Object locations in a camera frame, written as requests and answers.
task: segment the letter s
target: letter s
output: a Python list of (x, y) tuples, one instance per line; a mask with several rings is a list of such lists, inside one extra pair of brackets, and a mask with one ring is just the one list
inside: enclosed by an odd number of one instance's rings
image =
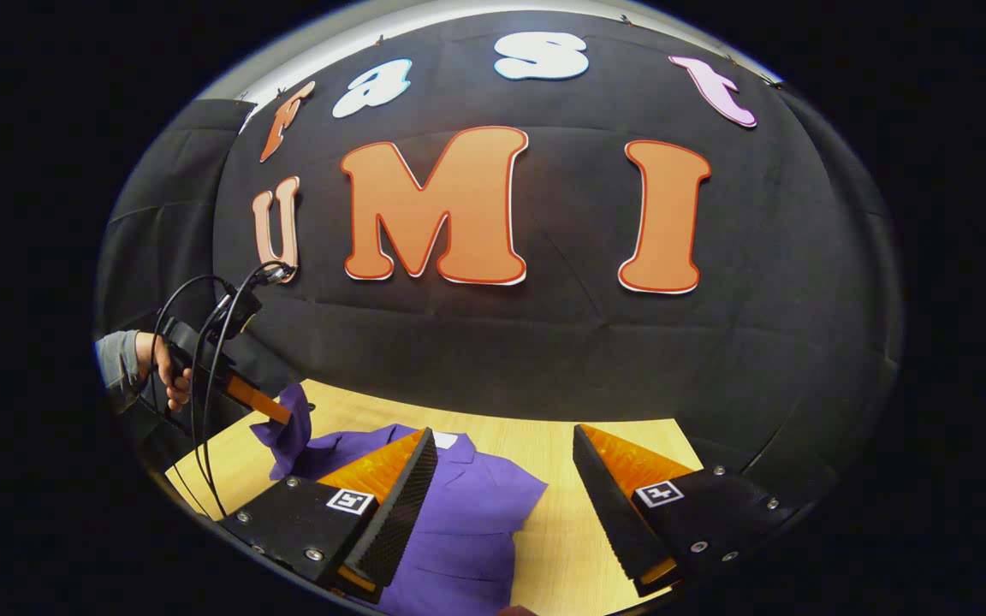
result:
[(505, 79), (566, 79), (588, 69), (584, 40), (565, 32), (517, 32), (497, 40), (493, 50), (508, 56), (493, 68)]

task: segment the table surface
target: table surface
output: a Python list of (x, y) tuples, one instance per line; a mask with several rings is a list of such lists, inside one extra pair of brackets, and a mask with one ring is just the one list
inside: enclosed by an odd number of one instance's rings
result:
[[(320, 382), (304, 381), (301, 385), (306, 398), (316, 406), (312, 413), (314, 437), (346, 430), (371, 432), (391, 424), (466, 433), (479, 452), (510, 459), (549, 485), (524, 529), (513, 535), (513, 605), (527, 606), (540, 616), (586, 616), (618, 612), (650, 599), (640, 599), (633, 582), (622, 572), (573, 464), (573, 426), (579, 422), (473, 416), (373, 398)], [(266, 421), (263, 414), (251, 413), (208, 441), (216, 491), (228, 512), (273, 484), (269, 479), (273, 455), (249, 429)], [(674, 420), (588, 425), (652, 449), (693, 471), (702, 468)], [(167, 470), (167, 477), (189, 506), (200, 511), (185, 491), (185, 484), (203, 504), (204, 513), (219, 519), (195, 456), (189, 453), (176, 467), (184, 483), (173, 467)]]

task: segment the white wall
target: white wall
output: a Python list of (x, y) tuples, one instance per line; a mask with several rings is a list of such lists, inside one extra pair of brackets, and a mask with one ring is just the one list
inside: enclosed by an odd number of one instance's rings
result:
[(371, 47), (379, 35), (391, 39), (416, 28), (459, 17), (521, 10), (563, 11), (613, 20), (626, 15), (634, 24), (687, 40), (717, 55), (731, 57), (733, 62), (759, 74), (764, 80), (781, 81), (777, 75), (721, 40), (676, 20), (668, 13), (629, 0), (493, 0), (488, 3), (468, 0), (434, 0), (431, 3), (419, 0), (369, 0), (333, 12), (282, 36), (228, 71), (197, 98), (241, 98), (258, 103), (250, 113), (252, 117), (263, 104), (276, 98), (277, 90), (286, 90), (331, 63)]

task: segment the black cable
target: black cable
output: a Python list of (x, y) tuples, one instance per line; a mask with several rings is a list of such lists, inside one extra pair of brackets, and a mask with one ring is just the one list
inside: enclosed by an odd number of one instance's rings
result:
[[(138, 397), (137, 400), (139, 400), (142, 403), (142, 405), (147, 406), (148, 409), (152, 410), (154, 414), (157, 414), (157, 416), (162, 417), (161, 413), (157, 412), (157, 409), (154, 408), (154, 405), (152, 405), (147, 398), (144, 398), (142, 397), (142, 395), (140, 395), (140, 397)], [(173, 461), (173, 471), (177, 473), (177, 479), (181, 479), (181, 486), (185, 487), (185, 491), (188, 492), (188, 495), (192, 496), (193, 502), (196, 503), (196, 506), (200, 507), (200, 511), (206, 512), (207, 511), (206, 508), (204, 508), (204, 506), (200, 504), (200, 500), (196, 498), (196, 495), (193, 494), (192, 489), (188, 487), (188, 483), (185, 483), (185, 478), (181, 476), (181, 472), (177, 470), (177, 460)]]
[[(262, 270), (270, 265), (285, 265), (283, 261), (266, 261), (261, 265), (258, 265), (253, 272), (246, 277), (242, 284), (238, 287), (238, 293), (235, 293), (235, 300), (231, 301), (230, 308), (227, 310), (227, 318), (223, 319), (223, 330), (219, 332), (219, 340), (216, 342), (216, 354), (215, 358), (211, 359), (211, 370), (208, 370), (208, 382), (207, 387), (204, 390), (204, 426), (207, 426), (208, 422), (208, 402), (211, 401), (211, 385), (215, 381), (216, 367), (219, 365), (219, 356), (223, 351), (223, 343), (227, 339), (227, 327), (230, 327), (230, 319), (235, 315), (236, 309), (238, 309), (238, 300), (242, 297), (242, 292), (246, 291), (247, 287), (250, 286), (250, 281), (261, 273)], [(204, 439), (204, 466), (208, 469), (208, 475), (211, 475), (211, 456), (208, 455), (208, 441), (207, 438)], [(219, 504), (219, 496), (216, 496), (216, 504)], [(219, 511), (223, 512), (223, 516), (227, 515), (227, 512), (223, 510), (222, 504), (219, 506)]]
[[(193, 363), (191, 374), (198, 374), (196, 371), (196, 360), (199, 358), (200, 354), (204, 351), (204, 342), (207, 340), (208, 330), (211, 328), (211, 321), (215, 320), (216, 315), (223, 308), (223, 304), (216, 305), (214, 311), (208, 315), (208, 318), (204, 320), (204, 327), (200, 328), (199, 335), (196, 338), (196, 347), (193, 348)], [(223, 516), (227, 515), (226, 510), (223, 510), (222, 502), (219, 502), (219, 493), (216, 491), (216, 481), (215, 478), (211, 476), (211, 468), (208, 468), (208, 472), (204, 472), (204, 465), (200, 464), (200, 448), (196, 441), (196, 388), (189, 387), (188, 394), (188, 422), (192, 425), (193, 433), (193, 453), (196, 456), (196, 467), (200, 468), (200, 475), (204, 477), (204, 484), (207, 484), (208, 490), (211, 491), (212, 498), (216, 500), (216, 506), (219, 507), (219, 512)], [(207, 451), (207, 413), (204, 413), (202, 425), (200, 425), (200, 435), (204, 437), (204, 448)]]
[[(220, 284), (223, 284), (224, 287), (229, 287), (230, 286), (230, 283), (228, 283), (227, 281), (223, 280), (222, 277), (215, 276), (214, 274), (204, 274), (204, 275), (201, 275), (201, 276), (196, 276), (194, 278), (191, 278), (191, 280), (187, 281), (187, 283), (185, 283), (183, 285), (180, 285), (180, 287), (177, 288), (177, 291), (173, 292), (173, 295), (169, 296), (169, 299), (165, 300), (165, 305), (162, 305), (161, 311), (159, 311), (157, 313), (157, 321), (154, 323), (154, 331), (153, 331), (152, 337), (151, 337), (150, 370), (149, 370), (150, 371), (150, 377), (151, 377), (151, 397), (154, 399), (154, 403), (156, 403), (156, 404), (157, 404), (157, 390), (156, 390), (156, 385), (154, 385), (154, 381), (156, 381), (157, 379), (159, 379), (160, 378), (160, 375), (157, 374), (157, 358), (156, 358), (156, 356), (154, 356), (154, 348), (157, 347), (157, 337), (159, 336), (159, 331), (160, 331), (160, 328), (162, 327), (162, 319), (164, 319), (165, 313), (167, 313), (167, 311), (169, 310), (169, 306), (170, 305), (173, 305), (173, 300), (175, 300), (177, 298), (177, 296), (181, 295), (181, 292), (185, 291), (185, 289), (189, 288), (189, 286), (192, 286), (195, 283), (199, 283), (199, 281), (209, 281), (209, 280), (211, 280), (211, 281), (219, 281), (219, 283)], [(176, 379), (177, 379), (177, 375), (173, 375), (173, 381), (176, 382)], [(193, 391), (192, 386), (189, 386), (189, 389), (188, 390), (189, 390), (189, 397), (188, 397), (189, 398), (189, 401), (192, 401), (192, 391)], [(193, 445), (194, 445), (194, 451), (195, 451), (195, 432), (194, 432), (194, 430), (191, 430), (191, 432), (194, 433), (194, 443), (193, 443)], [(177, 463), (174, 463), (173, 464), (173, 469), (175, 469), (175, 471), (177, 473), (177, 476), (178, 477), (181, 477), (181, 471), (179, 471), (179, 469), (177, 469)], [(204, 475), (204, 469), (200, 469), (200, 475)], [(181, 483), (185, 483), (185, 479), (183, 477), (181, 477)], [(185, 490), (188, 490), (188, 484), (187, 483), (185, 483)], [(204, 506), (201, 506), (199, 500), (196, 500), (196, 495), (193, 495), (193, 500), (195, 500), (197, 506), (200, 507), (200, 511), (206, 512), (206, 510), (204, 509)]]

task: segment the purple shirt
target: purple shirt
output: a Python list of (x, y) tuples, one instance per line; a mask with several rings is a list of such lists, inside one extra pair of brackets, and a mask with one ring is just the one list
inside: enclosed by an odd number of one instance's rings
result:
[[(392, 424), (309, 438), (302, 387), (282, 391), (281, 405), (291, 411), (288, 425), (270, 420), (250, 426), (273, 451), (276, 465), (269, 477), (274, 481), (287, 475), (318, 480), (416, 432)], [(512, 534), (523, 529), (547, 484), (513, 461), (478, 453), (466, 434), (457, 436), (450, 448), (436, 452), (436, 472), (394, 582), (377, 605), (357, 603), (394, 616), (496, 616), (508, 607), (516, 561)]]

